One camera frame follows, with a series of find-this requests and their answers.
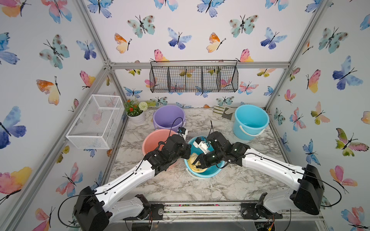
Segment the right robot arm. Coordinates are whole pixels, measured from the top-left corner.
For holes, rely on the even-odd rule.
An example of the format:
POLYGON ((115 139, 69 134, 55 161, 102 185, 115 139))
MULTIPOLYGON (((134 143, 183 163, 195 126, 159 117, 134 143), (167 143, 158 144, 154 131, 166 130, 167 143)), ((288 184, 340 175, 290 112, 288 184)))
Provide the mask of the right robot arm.
POLYGON ((294 166, 268 157, 247 144, 230 143, 220 132, 212 132, 206 138, 191 142, 201 153, 192 162, 197 168, 205 169, 225 165, 252 168, 284 183, 288 188, 276 193, 263 193, 255 210, 260 217, 269 218, 283 210, 298 209, 309 215, 318 215, 325 191, 324 182, 316 167, 294 166))

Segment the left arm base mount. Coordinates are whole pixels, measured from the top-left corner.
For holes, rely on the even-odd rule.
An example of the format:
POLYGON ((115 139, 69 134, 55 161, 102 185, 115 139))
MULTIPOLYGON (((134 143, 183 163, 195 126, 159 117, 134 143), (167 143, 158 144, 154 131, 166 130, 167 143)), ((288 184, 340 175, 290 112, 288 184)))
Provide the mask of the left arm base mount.
POLYGON ((164 215, 164 204, 151 204, 151 206, 144 207, 141 213, 136 217, 128 217, 123 220, 162 220, 164 215))

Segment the yellow microfiber cloth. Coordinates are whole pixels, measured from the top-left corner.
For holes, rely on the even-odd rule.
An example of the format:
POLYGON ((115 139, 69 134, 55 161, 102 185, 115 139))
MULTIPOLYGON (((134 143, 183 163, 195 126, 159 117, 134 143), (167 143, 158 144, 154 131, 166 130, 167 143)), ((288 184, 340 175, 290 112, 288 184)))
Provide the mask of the yellow microfiber cloth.
POLYGON ((188 165, 190 167, 190 169, 195 172, 195 173, 203 173, 207 170, 207 168, 198 168, 201 166, 201 163, 199 161, 197 161, 195 164, 195 160, 197 159, 198 157, 198 154, 196 153, 193 153, 190 155, 190 158, 187 160, 188 162, 188 165))

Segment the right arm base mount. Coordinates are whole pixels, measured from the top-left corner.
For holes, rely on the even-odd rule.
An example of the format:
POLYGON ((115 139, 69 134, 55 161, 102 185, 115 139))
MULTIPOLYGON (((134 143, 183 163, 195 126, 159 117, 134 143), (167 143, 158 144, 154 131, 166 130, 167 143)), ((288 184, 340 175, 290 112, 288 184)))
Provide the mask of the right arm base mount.
POLYGON ((283 215, 279 213, 272 213, 266 209, 261 203, 247 202, 241 203, 241 216, 243 219, 257 220, 259 218, 265 219, 283 219, 283 215))

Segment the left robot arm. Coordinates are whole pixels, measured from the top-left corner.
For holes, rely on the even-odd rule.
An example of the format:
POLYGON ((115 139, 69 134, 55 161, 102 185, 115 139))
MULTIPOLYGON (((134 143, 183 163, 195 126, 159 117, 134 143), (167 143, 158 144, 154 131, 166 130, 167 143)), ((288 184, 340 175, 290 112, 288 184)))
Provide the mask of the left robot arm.
POLYGON ((121 199, 138 185, 166 171, 178 159, 189 159, 191 145, 186 136, 173 134, 147 153, 140 163, 115 180, 91 189, 86 187, 76 196, 72 211, 74 219, 63 225, 82 231, 103 231, 110 223, 127 218, 152 221, 152 205, 138 194, 130 200, 121 199))

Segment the teal plastic bucket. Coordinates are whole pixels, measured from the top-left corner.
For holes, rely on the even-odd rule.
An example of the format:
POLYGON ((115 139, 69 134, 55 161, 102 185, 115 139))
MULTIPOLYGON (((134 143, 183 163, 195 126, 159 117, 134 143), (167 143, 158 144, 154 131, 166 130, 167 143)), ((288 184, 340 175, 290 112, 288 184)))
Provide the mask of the teal plastic bucket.
POLYGON ((254 105, 241 105, 235 113, 233 132, 244 141, 251 141, 264 133, 270 119, 266 111, 254 105))
POLYGON ((197 136, 192 138, 188 142, 191 145, 191 156, 190 159, 184 160, 187 168, 186 170, 188 174, 195 179, 203 180, 207 178, 212 178, 221 172, 221 167, 225 164, 225 162, 221 161, 221 163, 217 164, 216 166, 212 166, 207 169, 201 169, 201 172, 199 172, 198 170, 194 171, 195 168, 193 168, 192 163, 197 158, 197 156, 204 154, 204 152, 200 148, 195 147, 193 144, 197 138, 200 138, 202 141, 205 140, 204 136, 197 136))

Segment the pink plastic bucket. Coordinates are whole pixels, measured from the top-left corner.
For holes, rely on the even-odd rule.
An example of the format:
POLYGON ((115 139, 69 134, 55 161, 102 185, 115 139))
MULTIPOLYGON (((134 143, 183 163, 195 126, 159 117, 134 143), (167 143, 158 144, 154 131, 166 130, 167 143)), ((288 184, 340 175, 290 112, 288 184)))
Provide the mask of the pink plastic bucket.
MULTIPOLYGON (((176 133, 173 130, 166 130, 166 129, 156 130, 150 133, 143 142, 142 150, 145 151, 145 155, 155 150, 158 147, 158 143, 160 141, 166 142, 168 137, 174 134, 176 133)), ((141 164, 144 165, 144 169, 146 173, 152 172, 152 175, 155 176, 155 170, 151 168, 151 164, 148 161, 142 160, 141 164)))

